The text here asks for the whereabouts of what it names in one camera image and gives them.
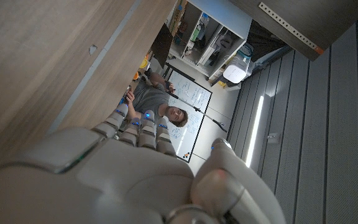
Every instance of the metal bracket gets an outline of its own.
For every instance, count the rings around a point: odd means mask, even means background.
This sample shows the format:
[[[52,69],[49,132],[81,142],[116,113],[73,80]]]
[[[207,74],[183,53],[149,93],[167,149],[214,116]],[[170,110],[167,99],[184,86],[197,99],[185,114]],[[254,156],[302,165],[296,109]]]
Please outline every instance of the metal bracket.
[[[286,28],[292,35],[297,37],[300,41],[305,43],[307,46],[309,46],[311,49],[316,51],[318,54],[322,55],[324,53],[324,50],[318,47],[315,43],[313,43],[310,39],[305,37],[305,35],[301,34],[299,31],[297,31],[293,26],[291,26],[287,21],[285,21],[283,18],[281,18],[277,13],[275,13],[271,8],[266,6],[265,3],[261,2],[259,4],[259,7],[261,10],[266,12],[271,18],[273,18],[276,22],[278,22],[282,27]]]

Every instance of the wooden surface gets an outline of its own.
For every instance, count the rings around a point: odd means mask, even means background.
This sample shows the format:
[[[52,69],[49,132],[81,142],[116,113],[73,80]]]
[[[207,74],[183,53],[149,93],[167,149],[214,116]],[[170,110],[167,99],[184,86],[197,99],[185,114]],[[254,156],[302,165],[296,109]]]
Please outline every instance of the wooden surface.
[[[45,135],[134,2],[0,0],[0,160]],[[142,0],[60,128],[111,113],[174,3]]]
[[[310,60],[319,55],[259,9],[263,2],[305,37],[326,50],[358,19],[358,1],[352,0],[230,0],[289,46]]]

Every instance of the wooden table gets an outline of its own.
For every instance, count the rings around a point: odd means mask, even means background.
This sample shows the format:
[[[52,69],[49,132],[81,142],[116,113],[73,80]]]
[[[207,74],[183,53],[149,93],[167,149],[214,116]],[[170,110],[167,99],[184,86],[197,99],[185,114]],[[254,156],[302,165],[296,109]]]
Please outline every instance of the wooden table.
[[[105,119],[174,3],[0,0],[0,161],[45,136],[101,52],[104,58],[57,128],[91,128]],[[92,45],[97,49],[90,54]]]

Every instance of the cabinet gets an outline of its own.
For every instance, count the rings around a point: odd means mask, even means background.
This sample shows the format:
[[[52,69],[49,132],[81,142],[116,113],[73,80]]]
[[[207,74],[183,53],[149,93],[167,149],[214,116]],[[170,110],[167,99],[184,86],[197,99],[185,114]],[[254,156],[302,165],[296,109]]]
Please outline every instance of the cabinet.
[[[183,21],[187,23],[187,29],[180,40],[174,37],[170,53],[207,77],[212,77],[245,44],[252,18],[229,1],[191,0],[186,6]],[[196,35],[204,38],[192,41]],[[220,47],[218,56],[211,63],[210,55],[219,48],[216,42],[220,42],[223,35],[231,43],[226,48]]]

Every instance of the whiteboard frame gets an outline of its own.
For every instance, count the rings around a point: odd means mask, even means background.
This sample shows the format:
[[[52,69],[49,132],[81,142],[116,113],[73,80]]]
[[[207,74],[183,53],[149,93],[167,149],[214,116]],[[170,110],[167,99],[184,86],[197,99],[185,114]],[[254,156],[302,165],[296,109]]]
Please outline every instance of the whiteboard frame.
[[[209,106],[209,102],[211,101],[211,98],[212,98],[212,92],[209,91],[209,90],[207,90],[207,89],[206,89],[205,87],[203,87],[202,85],[196,83],[194,78],[191,78],[190,76],[188,76],[187,74],[185,74],[185,73],[182,72],[181,70],[179,70],[179,69],[173,67],[173,66],[170,65],[169,63],[165,63],[165,64],[166,64],[166,66],[167,66],[167,69],[166,69],[166,71],[165,71],[165,73],[164,73],[164,76],[163,76],[164,79],[166,79],[166,80],[169,81],[169,78],[171,77],[172,72],[173,72],[173,71],[176,71],[177,73],[179,73],[179,74],[182,75],[183,77],[189,79],[189,80],[190,80],[191,82],[193,82],[194,84],[197,84],[199,87],[201,87],[201,88],[203,88],[204,90],[206,90],[206,91],[208,91],[208,92],[211,93],[211,96],[209,97],[208,103],[206,104],[206,109],[205,109],[205,111],[203,111],[203,113],[206,113],[206,111],[207,111],[207,109],[208,109],[208,106]],[[191,156],[193,155],[194,147],[196,146],[196,141],[197,141],[197,139],[198,139],[198,134],[200,133],[201,127],[202,127],[202,125],[203,125],[204,117],[205,117],[205,116],[203,115],[203,119],[201,119],[201,124],[200,124],[200,126],[199,126],[199,128],[198,128],[198,131],[197,131],[196,139],[194,140],[193,147],[191,148],[191,153],[190,153],[189,161],[186,161],[185,159],[183,159],[183,158],[180,157],[180,156],[177,156],[177,158],[179,158],[179,159],[181,159],[181,160],[183,160],[183,161],[185,161],[185,162],[187,162],[187,163],[190,162]]]

